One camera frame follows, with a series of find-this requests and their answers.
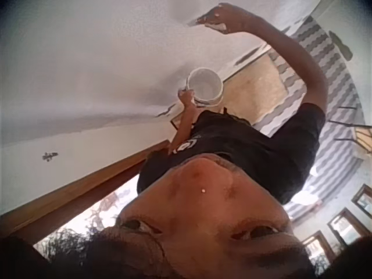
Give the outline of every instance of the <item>black t-shirt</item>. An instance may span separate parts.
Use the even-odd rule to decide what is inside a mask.
[[[247,175],[285,204],[301,190],[319,148],[324,112],[305,103],[271,138],[244,119],[228,114],[203,112],[191,137],[171,155],[154,152],[139,175],[142,192],[170,168],[202,153],[213,153],[240,167]]]

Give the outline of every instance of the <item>white ceiling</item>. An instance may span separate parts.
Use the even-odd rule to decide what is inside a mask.
[[[187,23],[214,0],[18,1],[2,22],[2,141],[147,121],[195,67],[217,72],[260,45]],[[230,1],[280,29],[319,0]]]

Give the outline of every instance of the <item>person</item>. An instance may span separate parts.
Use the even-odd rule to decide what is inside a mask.
[[[177,134],[167,150],[148,158],[139,175],[139,195],[116,225],[88,239],[58,234],[45,252],[50,264],[41,259],[33,264],[39,255],[10,239],[2,245],[7,255],[28,255],[28,267],[10,268],[13,273],[33,271],[38,278],[40,269],[45,278],[317,277],[282,205],[301,190],[313,165],[325,122],[326,78],[297,42],[246,10],[222,3],[198,22],[212,28],[225,24],[219,32],[250,33],[269,43],[306,84],[297,113],[271,138],[245,120],[208,111],[192,128],[193,92],[181,91],[184,112]],[[366,253],[371,239],[355,247],[348,255]],[[9,258],[15,260],[4,266],[21,265],[19,257]],[[367,270],[364,258],[348,266],[350,256],[341,257],[321,278]]]

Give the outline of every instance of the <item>white wall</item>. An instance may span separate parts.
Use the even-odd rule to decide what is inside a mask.
[[[364,118],[372,124],[372,13],[366,7],[367,1],[323,0],[330,4],[324,11],[320,5],[314,16],[319,25],[328,32],[335,33],[347,45],[354,56],[345,61],[354,80]]]
[[[262,43],[187,26],[218,0],[11,2],[1,19],[4,143],[147,121],[193,68],[226,72]],[[319,0],[230,2],[285,29]]]
[[[1,149],[0,214],[32,201],[163,140],[176,130],[169,122],[129,124],[61,134]],[[57,152],[50,162],[44,153]]]
[[[337,196],[327,202],[316,213],[310,213],[312,214],[310,218],[294,228],[295,235],[302,241],[320,230],[331,247],[334,248],[334,246],[338,245],[338,240],[327,223],[344,208],[348,208],[362,224],[372,231],[372,220],[351,201],[363,184],[372,186],[371,167],[371,160],[365,160]]]

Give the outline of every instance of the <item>white bucket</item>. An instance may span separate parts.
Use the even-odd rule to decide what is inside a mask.
[[[208,68],[197,68],[187,78],[186,86],[194,90],[195,103],[215,106],[222,100],[223,82],[219,75]]]

